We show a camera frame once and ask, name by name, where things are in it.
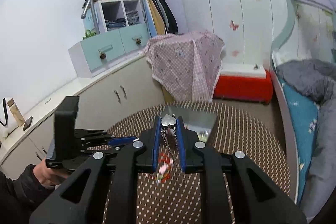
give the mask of floor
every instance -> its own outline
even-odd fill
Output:
[[[274,134],[276,139],[279,141],[282,149],[286,152],[284,127],[282,124],[278,99],[275,94],[273,95],[273,98],[269,105],[247,101],[235,101],[235,100],[221,100],[221,101],[225,101],[226,104],[230,106],[243,109],[252,116],[262,121],[263,124],[268,129],[271,130],[271,133]]]

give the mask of smartphone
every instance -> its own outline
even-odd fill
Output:
[[[27,128],[29,128],[32,124],[33,121],[33,117],[31,116],[30,118],[28,118],[28,120],[25,122],[25,125],[23,126],[23,131],[25,131]]]

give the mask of white bag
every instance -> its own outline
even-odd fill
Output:
[[[18,127],[13,114],[6,103],[6,101],[9,101],[10,99],[11,98],[3,98],[0,103],[0,136],[2,138],[7,138],[8,135]]]

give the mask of blue mattress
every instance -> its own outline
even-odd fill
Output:
[[[279,81],[285,93],[298,150],[299,189],[297,203],[299,204],[305,188],[311,158],[315,150],[316,123],[320,106],[296,92],[281,78],[279,78]]]

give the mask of countertop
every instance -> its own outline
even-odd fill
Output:
[[[46,97],[44,100],[42,100],[39,104],[37,104],[24,115],[25,119],[28,119],[31,116],[33,117],[33,122],[26,131],[23,131],[23,126],[18,127],[5,140],[1,140],[2,144],[0,148],[0,165],[13,151],[13,149],[24,138],[26,138],[26,136],[28,136],[38,125],[40,125],[44,120],[46,120],[50,115],[55,112],[56,108],[66,96],[79,95],[98,81],[122,69],[128,64],[133,63],[140,58],[143,58],[144,56],[145,54],[143,53],[143,51],[139,51],[134,53],[133,55],[121,58],[117,61],[118,63],[116,65],[98,74],[97,76],[93,78],[75,78],[70,83],[64,85],[63,87]]]

